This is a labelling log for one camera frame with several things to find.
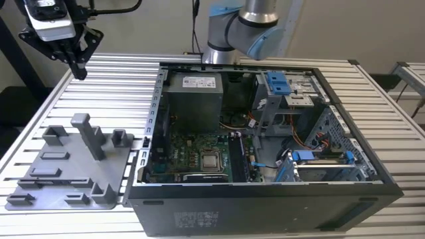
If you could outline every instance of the white label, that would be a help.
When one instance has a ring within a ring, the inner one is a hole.
[[[215,77],[184,77],[184,87],[215,88]]]
[[[38,6],[54,6],[55,5],[55,0],[39,0],[38,1]]]
[[[255,121],[254,119],[251,119],[248,126],[250,126],[251,128],[254,128],[255,123],[256,123],[256,121]]]
[[[283,161],[282,161],[282,160],[276,161],[278,167],[279,167],[282,164],[283,164]]]

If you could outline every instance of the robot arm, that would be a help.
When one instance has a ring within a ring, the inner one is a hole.
[[[104,37],[87,26],[96,10],[78,5],[76,0],[15,0],[27,18],[21,39],[52,60],[68,64],[76,79],[87,76],[86,63]]]

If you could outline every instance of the label sticker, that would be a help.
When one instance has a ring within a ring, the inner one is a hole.
[[[219,212],[176,212],[178,228],[215,228],[219,222]]]
[[[254,119],[251,119],[248,126],[250,126],[251,128],[254,128],[256,122],[258,122],[258,121],[255,121]]]
[[[184,87],[215,88],[215,77],[184,77]]]
[[[55,6],[55,0],[39,0],[38,6]]]

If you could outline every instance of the orange wire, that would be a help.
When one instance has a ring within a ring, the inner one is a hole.
[[[300,139],[300,137],[299,137],[299,135],[298,135],[298,132],[295,131],[292,115],[290,115],[290,118],[291,118],[291,127],[292,127],[292,137],[294,137],[295,141],[298,142],[298,144],[299,144],[300,146],[303,146],[303,147],[306,147],[307,149],[311,149],[311,150],[312,150],[312,148],[303,143],[303,141],[302,141],[302,139]]]

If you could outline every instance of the metal frame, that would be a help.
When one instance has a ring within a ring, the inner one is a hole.
[[[398,62],[392,74],[399,75],[416,92],[425,97],[425,63]]]
[[[43,238],[58,238],[58,236],[92,238],[94,233],[102,233],[103,237],[118,235],[127,239],[146,237],[132,208],[119,205],[114,210],[104,212],[10,212],[5,209],[6,195],[14,192],[15,178],[23,176],[28,164],[32,163],[43,147],[40,143],[43,128],[52,123],[67,125],[70,115],[75,112],[90,113],[94,116],[94,125],[100,125],[106,130],[119,124],[128,133],[136,135],[134,148],[140,149],[159,62],[199,62],[199,60],[199,56],[95,54],[87,65],[90,76],[86,81],[74,80],[68,77],[68,72],[7,156],[0,160],[0,235],[40,236],[43,234]],[[322,70],[331,87],[340,96],[343,107],[406,194],[391,207],[378,212],[346,234],[327,232],[287,235],[287,237],[424,238],[424,131],[410,120],[410,116],[375,84],[370,75],[346,60],[271,58],[256,62],[242,58],[242,63],[318,67]],[[126,191],[128,170],[124,176],[122,193]],[[284,235],[235,236],[235,238],[270,239],[282,237]]]

